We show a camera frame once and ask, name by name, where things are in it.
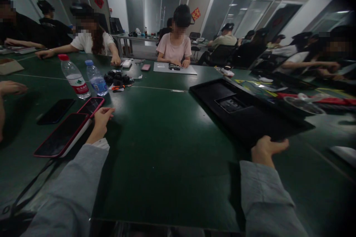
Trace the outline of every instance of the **bottle label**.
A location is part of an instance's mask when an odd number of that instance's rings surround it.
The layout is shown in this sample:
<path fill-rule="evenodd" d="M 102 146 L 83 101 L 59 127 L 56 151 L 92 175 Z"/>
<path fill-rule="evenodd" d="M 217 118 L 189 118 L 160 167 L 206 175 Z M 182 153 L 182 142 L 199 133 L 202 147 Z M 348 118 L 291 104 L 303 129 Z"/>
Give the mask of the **bottle label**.
<path fill-rule="evenodd" d="M 78 79 L 68 80 L 68 82 L 73 87 L 76 94 L 84 94 L 89 91 L 89 88 L 86 85 L 83 77 L 80 77 Z"/>
<path fill-rule="evenodd" d="M 97 83 L 97 84 L 92 84 L 92 86 L 93 86 L 93 88 L 94 88 L 94 90 L 96 91 L 96 92 L 102 92 L 102 91 L 105 91 L 105 90 L 107 90 L 107 85 L 106 85 L 106 82 L 102 82 L 102 83 Z"/>

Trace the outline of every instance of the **cardboard box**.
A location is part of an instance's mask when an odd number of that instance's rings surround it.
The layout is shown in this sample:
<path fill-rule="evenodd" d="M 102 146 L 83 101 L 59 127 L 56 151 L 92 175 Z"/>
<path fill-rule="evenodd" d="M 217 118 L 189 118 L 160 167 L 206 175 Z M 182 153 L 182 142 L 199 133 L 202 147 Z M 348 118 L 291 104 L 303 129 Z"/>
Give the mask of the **cardboard box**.
<path fill-rule="evenodd" d="M 0 75 L 8 75 L 24 68 L 14 59 L 0 59 Z"/>

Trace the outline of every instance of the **black tray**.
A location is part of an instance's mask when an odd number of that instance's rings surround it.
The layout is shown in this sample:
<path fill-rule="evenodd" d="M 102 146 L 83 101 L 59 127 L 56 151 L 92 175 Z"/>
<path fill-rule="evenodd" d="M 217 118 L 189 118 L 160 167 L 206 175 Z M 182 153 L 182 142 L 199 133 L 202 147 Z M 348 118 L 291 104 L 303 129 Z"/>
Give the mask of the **black tray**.
<path fill-rule="evenodd" d="M 280 141 L 315 128 L 304 117 L 295 117 L 226 78 L 198 84 L 190 90 L 248 148 L 264 135 Z"/>
<path fill-rule="evenodd" d="M 307 83 L 305 81 L 302 81 L 298 78 L 280 73 L 280 72 L 270 72 L 267 70 L 259 70 L 259 69 L 253 69 L 251 71 L 251 74 L 255 76 L 261 75 L 261 77 L 265 77 L 267 79 L 273 80 L 273 83 L 284 83 L 288 88 L 293 88 L 293 89 L 301 89 L 301 90 L 314 90 L 317 88 L 316 85 L 313 85 L 311 83 Z"/>

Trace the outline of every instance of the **red bottle cap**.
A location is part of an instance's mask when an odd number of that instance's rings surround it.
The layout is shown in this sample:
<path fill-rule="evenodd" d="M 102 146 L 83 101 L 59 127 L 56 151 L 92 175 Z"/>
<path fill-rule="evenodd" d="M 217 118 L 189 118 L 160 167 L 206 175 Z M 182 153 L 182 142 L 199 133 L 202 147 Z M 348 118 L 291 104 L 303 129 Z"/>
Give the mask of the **red bottle cap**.
<path fill-rule="evenodd" d="M 67 61 L 69 60 L 69 57 L 66 54 L 59 54 L 58 55 L 59 59 L 62 61 Z"/>

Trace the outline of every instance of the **black shirt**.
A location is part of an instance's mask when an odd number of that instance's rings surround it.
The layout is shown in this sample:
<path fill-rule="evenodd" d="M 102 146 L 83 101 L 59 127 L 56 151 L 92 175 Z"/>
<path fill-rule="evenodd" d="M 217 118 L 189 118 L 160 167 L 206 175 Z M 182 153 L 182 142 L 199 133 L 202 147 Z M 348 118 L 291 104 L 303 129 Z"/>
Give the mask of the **black shirt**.
<path fill-rule="evenodd" d="M 41 18 L 40 23 L 43 26 L 55 29 L 59 38 L 60 45 L 63 46 L 66 44 L 70 44 L 73 41 L 73 39 L 68 36 L 68 34 L 71 34 L 73 32 L 72 29 L 64 23 L 60 22 L 59 20 Z"/>
<path fill-rule="evenodd" d="M 16 25 L 10 21 L 4 21 L 0 26 L 0 38 L 19 41 L 30 41 L 43 44 L 46 47 L 57 47 L 59 42 L 56 33 L 49 27 L 44 27 L 34 20 L 16 12 Z"/>

